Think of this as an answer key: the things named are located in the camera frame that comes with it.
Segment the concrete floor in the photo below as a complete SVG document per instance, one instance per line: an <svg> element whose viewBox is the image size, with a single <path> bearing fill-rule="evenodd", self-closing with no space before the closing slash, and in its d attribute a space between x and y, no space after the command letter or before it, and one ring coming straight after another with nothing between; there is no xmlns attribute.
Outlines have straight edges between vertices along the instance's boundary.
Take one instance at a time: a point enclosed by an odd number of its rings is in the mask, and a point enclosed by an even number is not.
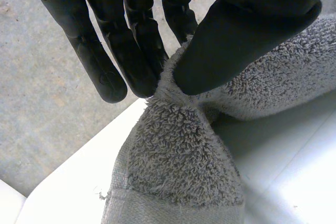
<svg viewBox="0 0 336 224"><path fill-rule="evenodd" d="M192 1L198 21L213 1ZM154 16L171 55L178 43L161 0ZM100 99L39 0L0 0L0 70L0 179L25 196L136 100L131 91L118 104Z"/></svg>

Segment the robotic hand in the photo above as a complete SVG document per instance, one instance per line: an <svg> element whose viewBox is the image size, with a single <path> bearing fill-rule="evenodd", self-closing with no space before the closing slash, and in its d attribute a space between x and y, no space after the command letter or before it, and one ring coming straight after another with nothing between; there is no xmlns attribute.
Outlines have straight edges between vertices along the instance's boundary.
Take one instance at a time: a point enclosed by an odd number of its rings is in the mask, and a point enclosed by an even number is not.
<svg viewBox="0 0 336 224"><path fill-rule="evenodd" d="M185 94L217 88L307 28L320 0L217 0L174 71Z"/></svg>
<svg viewBox="0 0 336 224"><path fill-rule="evenodd" d="M127 86L104 51L89 18L85 0L41 0L62 27L100 96L109 103L122 101ZM135 95L154 94L163 64L168 60L153 0L87 0L118 66ZM181 43L197 27L191 0L162 0L165 18ZM124 18L124 5L130 28Z"/></svg>

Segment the white surface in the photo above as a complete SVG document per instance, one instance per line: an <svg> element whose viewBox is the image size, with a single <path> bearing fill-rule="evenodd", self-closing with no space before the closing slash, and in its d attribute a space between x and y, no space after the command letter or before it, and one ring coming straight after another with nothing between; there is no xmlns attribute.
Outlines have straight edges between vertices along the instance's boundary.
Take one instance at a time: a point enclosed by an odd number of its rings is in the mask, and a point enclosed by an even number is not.
<svg viewBox="0 0 336 224"><path fill-rule="evenodd" d="M46 178L17 224L99 224L114 160L145 108L137 100ZM246 224L336 223L336 92L251 122L215 123L246 185Z"/></svg>
<svg viewBox="0 0 336 224"><path fill-rule="evenodd" d="M246 185L246 224L336 223L336 91L251 122L216 122Z"/></svg>
<svg viewBox="0 0 336 224"><path fill-rule="evenodd" d="M0 223L15 224L26 197L0 179Z"/></svg>
<svg viewBox="0 0 336 224"><path fill-rule="evenodd" d="M115 158L145 109L138 99L29 195L16 224L100 223Z"/></svg>

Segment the gray towel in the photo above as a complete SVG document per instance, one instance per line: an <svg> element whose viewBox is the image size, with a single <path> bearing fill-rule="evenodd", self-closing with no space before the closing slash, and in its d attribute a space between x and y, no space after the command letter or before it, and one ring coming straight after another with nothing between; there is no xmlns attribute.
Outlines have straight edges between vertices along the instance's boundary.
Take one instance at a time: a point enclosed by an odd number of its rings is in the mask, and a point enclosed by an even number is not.
<svg viewBox="0 0 336 224"><path fill-rule="evenodd" d="M243 223L239 173L210 122L217 111L267 116L336 88L335 21L318 19L231 82L192 97L172 78L184 44L119 152L102 224Z"/></svg>

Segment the black robotic finger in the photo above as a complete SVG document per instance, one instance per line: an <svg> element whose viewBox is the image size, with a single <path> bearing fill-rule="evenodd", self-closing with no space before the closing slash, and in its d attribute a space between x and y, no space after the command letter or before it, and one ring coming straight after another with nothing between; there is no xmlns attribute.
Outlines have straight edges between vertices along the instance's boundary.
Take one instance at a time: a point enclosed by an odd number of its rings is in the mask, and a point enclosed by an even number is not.
<svg viewBox="0 0 336 224"><path fill-rule="evenodd" d="M103 100L122 101L127 86L98 39L85 0L42 0L42 3L63 28Z"/></svg>
<svg viewBox="0 0 336 224"><path fill-rule="evenodd" d="M168 25L180 44L187 41L197 28L195 13L189 8L191 0L162 0L164 15Z"/></svg>
<svg viewBox="0 0 336 224"><path fill-rule="evenodd" d="M153 0L124 0L127 17L135 40L159 79L168 55L153 18Z"/></svg>
<svg viewBox="0 0 336 224"><path fill-rule="evenodd" d="M320 11L318 2L300 17L260 16L217 0L178 62L175 81L189 95L215 89L304 30Z"/></svg>
<svg viewBox="0 0 336 224"><path fill-rule="evenodd" d="M124 17L123 0L88 0L116 62L133 93L151 97L158 78L134 40Z"/></svg>

